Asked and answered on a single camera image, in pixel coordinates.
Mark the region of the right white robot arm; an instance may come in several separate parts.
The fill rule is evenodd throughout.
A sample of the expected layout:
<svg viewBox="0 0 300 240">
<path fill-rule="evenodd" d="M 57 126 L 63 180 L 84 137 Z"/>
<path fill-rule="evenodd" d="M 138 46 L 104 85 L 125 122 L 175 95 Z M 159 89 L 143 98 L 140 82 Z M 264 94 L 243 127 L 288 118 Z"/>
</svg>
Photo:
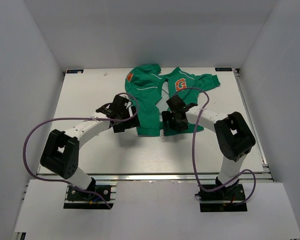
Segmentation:
<svg viewBox="0 0 300 240">
<path fill-rule="evenodd" d="M 244 172 L 241 170 L 246 156 L 256 144 L 248 124 L 241 113 L 235 111 L 231 114 L 219 113 L 209 110 L 204 105 L 199 107 L 196 103 L 186 104 L 178 95 L 166 101 L 169 110 L 162 112 L 163 132 L 168 130 L 182 132 L 194 125 L 191 158 L 196 181 L 199 188 L 206 193 L 216 192 L 216 195 L 226 200 L 234 193 L 239 177 Z M 203 127 L 215 133 L 219 149 L 223 155 L 219 174 L 215 179 L 215 188 L 205 188 L 199 180 L 195 159 L 196 133 L 198 127 Z"/>
</svg>

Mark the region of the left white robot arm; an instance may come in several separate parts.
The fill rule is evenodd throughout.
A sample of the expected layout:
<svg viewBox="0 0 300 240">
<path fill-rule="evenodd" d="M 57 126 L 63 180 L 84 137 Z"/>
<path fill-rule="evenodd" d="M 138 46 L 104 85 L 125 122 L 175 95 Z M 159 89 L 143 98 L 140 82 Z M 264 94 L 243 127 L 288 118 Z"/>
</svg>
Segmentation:
<svg viewBox="0 0 300 240">
<path fill-rule="evenodd" d="M 121 133 L 140 126 L 139 104 L 136 99 L 128 99 L 117 94 L 113 101 L 97 108 L 81 123 L 67 129 L 54 129 L 48 135 L 40 165 L 60 176 L 68 184 L 78 188 L 78 193 L 86 200 L 96 194 L 96 180 L 79 167 L 80 149 L 100 133 L 113 130 Z"/>
</svg>

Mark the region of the green jacket with white lining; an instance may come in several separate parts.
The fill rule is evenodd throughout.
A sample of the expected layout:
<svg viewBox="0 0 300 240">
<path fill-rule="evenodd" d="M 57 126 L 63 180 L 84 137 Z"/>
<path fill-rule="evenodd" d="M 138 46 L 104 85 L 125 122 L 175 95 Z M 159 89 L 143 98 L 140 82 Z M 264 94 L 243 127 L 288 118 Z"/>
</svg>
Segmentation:
<svg viewBox="0 0 300 240">
<path fill-rule="evenodd" d="M 158 64 L 146 64 L 133 68 L 125 78 L 125 92 L 134 96 L 132 104 L 139 105 L 140 126 L 137 134 L 142 137 L 159 137 L 163 130 L 162 112 L 168 111 L 166 101 L 177 94 L 185 104 L 197 103 L 202 91 L 219 87 L 216 75 L 195 75 L 176 67 L 161 74 Z"/>
</svg>

